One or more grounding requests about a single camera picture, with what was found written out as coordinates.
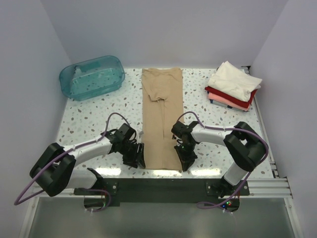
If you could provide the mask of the beige t shirt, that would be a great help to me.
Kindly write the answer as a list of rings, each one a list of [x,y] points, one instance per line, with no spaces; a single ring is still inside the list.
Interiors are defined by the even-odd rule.
[[[182,170],[171,129],[183,114],[183,76],[178,67],[142,70],[144,159],[147,169]]]

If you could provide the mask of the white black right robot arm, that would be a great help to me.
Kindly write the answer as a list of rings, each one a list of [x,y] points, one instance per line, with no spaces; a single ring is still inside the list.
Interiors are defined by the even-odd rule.
[[[174,146],[180,159],[182,171],[187,171],[198,158],[195,146],[201,142],[222,145],[227,148],[233,164],[217,182],[210,185],[210,191],[218,197],[231,195],[267,156],[267,143],[245,122],[233,128],[202,126],[198,121],[185,125],[180,121],[171,129],[172,138],[178,141]]]

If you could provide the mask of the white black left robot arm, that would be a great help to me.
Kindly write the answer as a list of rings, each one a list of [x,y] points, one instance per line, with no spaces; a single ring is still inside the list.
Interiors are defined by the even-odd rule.
[[[76,175],[76,166],[101,155],[119,153],[124,165],[144,169],[144,143],[136,139],[136,130],[124,123],[105,131],[100,137],[72,146],[50,144],[30,171],[30,177],[50,197],[66,188],[91,188],[97,181],[93,172]]]

